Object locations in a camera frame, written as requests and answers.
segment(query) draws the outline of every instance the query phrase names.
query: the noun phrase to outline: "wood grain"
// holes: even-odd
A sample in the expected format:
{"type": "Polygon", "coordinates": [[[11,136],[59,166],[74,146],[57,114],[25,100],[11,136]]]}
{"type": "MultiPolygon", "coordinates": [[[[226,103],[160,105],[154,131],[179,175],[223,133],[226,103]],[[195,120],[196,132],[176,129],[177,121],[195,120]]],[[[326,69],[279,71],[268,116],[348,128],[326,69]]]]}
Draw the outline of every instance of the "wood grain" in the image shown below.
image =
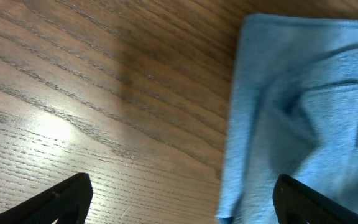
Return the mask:
{"type": "Polygon", "coordinates": [[[87,172],[87,223],[213,223],[255,12],[358,19],[358,1],[0,0],[0,213],[87,172]]]}

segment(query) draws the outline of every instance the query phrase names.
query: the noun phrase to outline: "folded cloth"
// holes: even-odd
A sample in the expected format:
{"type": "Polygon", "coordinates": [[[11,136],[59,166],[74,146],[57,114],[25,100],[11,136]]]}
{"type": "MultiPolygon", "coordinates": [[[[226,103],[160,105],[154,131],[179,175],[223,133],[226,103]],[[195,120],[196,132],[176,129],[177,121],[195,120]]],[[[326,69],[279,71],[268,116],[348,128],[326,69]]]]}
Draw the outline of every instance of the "folded cloth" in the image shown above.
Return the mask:
{"type": "Polygon", "coordinates": [[[231,105],[221,224],[278,223],[280,174],[358,213],[358,21],[247,17],[231,105]]]}

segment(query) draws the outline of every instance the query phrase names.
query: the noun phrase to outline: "wooden table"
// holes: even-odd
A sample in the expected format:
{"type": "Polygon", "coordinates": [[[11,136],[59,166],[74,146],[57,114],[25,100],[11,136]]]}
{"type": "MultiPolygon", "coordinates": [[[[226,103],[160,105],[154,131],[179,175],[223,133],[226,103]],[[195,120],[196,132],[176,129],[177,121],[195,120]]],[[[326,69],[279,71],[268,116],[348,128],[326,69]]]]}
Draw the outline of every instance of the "wooden table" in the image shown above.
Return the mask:
{"type": "Polygon", "coordinates": [[[0,213],[87,172],[88,223],[213,223],[254,12],[358,19],[358,1],[0,0],[0,213]]]}

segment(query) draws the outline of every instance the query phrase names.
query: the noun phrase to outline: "blue towel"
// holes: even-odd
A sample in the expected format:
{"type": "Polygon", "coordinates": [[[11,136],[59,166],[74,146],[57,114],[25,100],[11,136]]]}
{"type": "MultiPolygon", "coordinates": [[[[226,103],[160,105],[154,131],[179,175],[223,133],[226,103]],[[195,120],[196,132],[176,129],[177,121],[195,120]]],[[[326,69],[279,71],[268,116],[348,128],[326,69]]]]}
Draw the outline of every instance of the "blue towel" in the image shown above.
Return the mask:
{"type": "Polygon", "coordinates": [[[279,174],[358,213],[358,21],[247,17],[231,104],[220,223],[278,223],[279,174]]]}

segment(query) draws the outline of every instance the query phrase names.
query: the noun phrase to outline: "blue microfiber cloth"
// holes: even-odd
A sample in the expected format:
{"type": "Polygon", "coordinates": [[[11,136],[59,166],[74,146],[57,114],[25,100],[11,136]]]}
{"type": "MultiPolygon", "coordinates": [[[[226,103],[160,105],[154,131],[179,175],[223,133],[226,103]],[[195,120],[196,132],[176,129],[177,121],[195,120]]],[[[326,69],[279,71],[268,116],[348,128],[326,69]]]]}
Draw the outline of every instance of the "blue microfiber cloth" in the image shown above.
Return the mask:
{"type": "Polygon", "coordinates": [[[231,104],[220,223],[278,223],[280,174],[358,213],[358,21],[247,17],[231,104]]]}

